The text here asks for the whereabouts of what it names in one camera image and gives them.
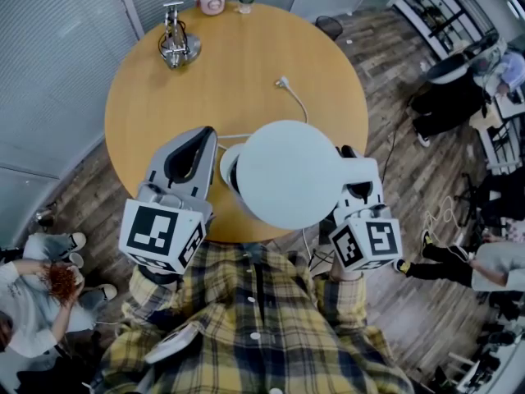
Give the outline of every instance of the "white cube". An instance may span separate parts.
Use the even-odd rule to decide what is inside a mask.
[[[200,212],[128,199],[118,248],[138,264],[183,274],[205,236]]]
[[[330,240],[346,272],[373,270],[403,257],[397,219],[348,218]]]

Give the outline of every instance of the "black cable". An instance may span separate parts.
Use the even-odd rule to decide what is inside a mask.
[[[423,83],[421,86],[418,87],[418,90],[416,90],[412,96],[410,96],[409,100],[407,101],[407,103],[405,104],[404,106],[404,110],[403,112],[401,113],[401,118],[399,119],[399,122],[397,123],[397,125],[395,126],[395,129],[394,129],[394,137],[392,138],[392,146],[390,147],[390,152],[388,153],[388,157],[386,158],[386,162],[385,162],[385,166],[383,167],[383,177],[381,178],[381,183],[385,182],[385,174],[386,174],[386,167],[388,167],[388,161],[390,161],[390,156],[392,156],[392,153],[394,152],[394,147],[395,147],[395,137],[397,136],[397,130],[401,127],[401,124],[403,124],[403,120],[404,120],[404,114],[407,113],[407,109],[409,109],[409,105],[410,103],[413,101],[413,98],[416,94],[418,94],[418,92],[421,90],[421,88],[426,85],[427,82]]]
[[[188,36],[186,35],[186,23],[184,23],[183,21],[177,21],[177,24],[180,25],[180,30],[182,30],[182,39],[184,40],[184,46],[185,48],[188,48]],[[164,32],[159,38],[158,38],[158,42],[157,42],[157,46],[158,46],[158,51],[161,53],[162,55],[162,45],[166,42],[166,32]]]
[[[333,253],[334,253],[334,250],[330,251],[328,254],[323,253],[325,256],[324,256],[324,257],[321,257],[320,255],[317,254],[317,251],[314,250],[314,251],[313,251],[312,258],[310,259],[310,264],[308,265],[308,267],[310,267],[310,266],[312,265],[312,261],[313,261],[313,258],[314,258],[314,257],[317,257],[317,258],[320,259],[321,261],[319,261],[319,263],[317,263],[315,266],[313,266],[312,268],[310,268],[310,272],[312,272],[313,270],[315,270],[315,269],[317,268],[317,266],[318,266],[319,264],[321,264],[321,263],[329,263],[329,264],[333,264],[333,262],[327,260],[327,258],[330,257]]]

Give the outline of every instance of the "white cable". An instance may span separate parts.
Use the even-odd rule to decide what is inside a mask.
[[[304,112],[304,122],[308,124],[308,110],[304,106],[303,101],[301,101],[301,98],[297,96],[297,94],[292,90],[290,87],[290,82],[288,81],[288,78],[286,76],[281,76],[281,78],[276,82],[276,86],[279,88],[283,88],[288,90],[290,94],[294,97],[294,99],[297,101],[297,103],[301,106]],[[251,134],[243,134],[243,135],[219,135],[218,139],[242,139],[243,137],[250,137]],[[218,144],[219,148],[223,150],[228,150],[226,146],[223,146],[222,144]]]
[[[292,90],[292,88],[290,88],[289,86],[286,86],[286,88],[288,89],[288,91],[292,94],[292,96],[295,98],[295,100],[299,103],[299,105],[303,109],[304,122],[306,122],[308,124],[308,111],[307,111],[306,107],[304,106],[303,101],[301,101],[299,96],[297,96],[297,94]]]
[[[239,139],[241,137],[250,137],[251,135],[219,135],[218,139]]]
[[[450,202],[450,207],[444,209],[445,203],[447,201]],[[441,220],[443,220],[443,222],[445,223],[449,223],[453,221],[456,228],[459,231],[461,231],[461,226],[458,224],[458,221],[456,217],[454,216],[454,201],[452,201],[452,197],[450,197],[449,195],[447,195],[441,202],[440,210],[439,210],[439,213],[437,214],[437,218],[432,216],[428,210],[425,212],[425,218],[424,218],[425,229],[427,229],[428,232],[431,234],[432,239],[436,240],[437,242],[440,242],[440,239],[437,237],[436,233],[434,232],[434,228],[436,224],[439,223]],[[458,253],[455,253],[454,251],[450,250],[450,248],[447,248],[447,250],[451,252],[452,254],[454,254],[456,257],[458,257],[464,263],[467,263],[469,260],[468,253],[460,246],[458,245],[454,245],[454,246],[459,250],[459,252],[461,252],[463,257],[459,255]]]
[[[308,242],[306,241],[306,235],[304,235],[304,228],[301,229],[301,232],[303,233],[303,242],[304,242],[304,246],[306,247],[306,250],[308,252],[308,257],[310,259],[312,259],[312,253],[310,252],[310,249],[308,248]]]

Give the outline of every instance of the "person's arm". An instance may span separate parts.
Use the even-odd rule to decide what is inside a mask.
[[[64,337],[64,334],[66,334],[67,326],[69,325],[69,318],[71,316],[71,310],[73,309],[76,300],[79,298],[80,293],[82,293],[84,284],[85,281],[82,281],[82,283],[76,288],[75,295],[71,298],[71,300],[65,305],[61,305],[60,309],[58,310],[57,317],[51,326],[51,333],[53,337],[55,337],[57,343],[60,342],[60,340]]]
[[[496,92],[500,94],[501,96],[505,96],[509,91],[510,91],[510,87],[505,82],[501,82],[498,85],[498,88],[496,89]]]
[[[487,233],[483,236],[483,242],[492,243],[492,242],[505,242],[507,241],[503,236],[496,236],[492,233]]]
[[[20,276],[27,276],[29,274],[38,274],[43,271],[45,263],[35,259],[16,259],[13,261],[16,271]]]
[[[33,259],[18,259],[0,267],[0,287],[15,282],[20,276],[42,272],[43,263]]]
[[[502,287],[507,287],[507,281],[509,275],[507,273],[495,272],[484,268],[477,260],[473,259],[470,261],[470,267],[480,273],[486,280]]]
[[[130,298],[122,305],[124,323],[119,337],[101,359],[92,383],[95,392],[135,391],[146,374],[144,357],[173,329],[180,314],[180,277],[158,275],[135,267],[130,280]]]
[[[363,274],[343,273],[338,266],[334,264],[329,276],[314,278],[319,311],[358,367],[376,384],[378,392],[413,393],[412,384],[395,364],[382,332],[367,325]]]

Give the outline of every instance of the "power plug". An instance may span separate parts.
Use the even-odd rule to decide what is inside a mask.
[[[278,88],[290,88],[290,82],[288,81],[288,78],[286,76],[281,76],[281,78],[276,81],[276,86]]]

